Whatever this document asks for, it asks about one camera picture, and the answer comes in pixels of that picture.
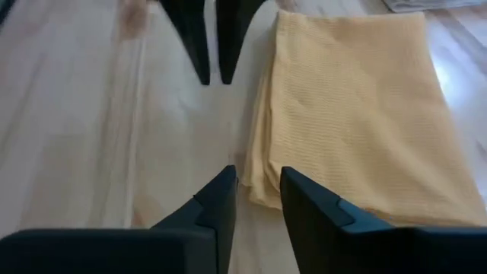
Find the wooden floor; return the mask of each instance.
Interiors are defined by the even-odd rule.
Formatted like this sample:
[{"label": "wooden floor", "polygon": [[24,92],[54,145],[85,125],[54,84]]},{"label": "wooden floor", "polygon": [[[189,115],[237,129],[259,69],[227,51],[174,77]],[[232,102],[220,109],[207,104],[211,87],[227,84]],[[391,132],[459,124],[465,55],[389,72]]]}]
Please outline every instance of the wooden floor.
[{"label": "wooden floor", "polygon": [[[203,87],[155,3],[145,13],[144,0],[18,0],[0,34],[0,235],[147,227],[226,164],[241,171],[278,5],[258,11],[226,86],[210,3],[212,85]],[[388,12],[380,0],[279,6],[319,16]],[[438,78],[487,200],[487,5],[427,17]],[[298,273],[281,212],[249,204],[243,188],[238,203],[230,273]]]}]

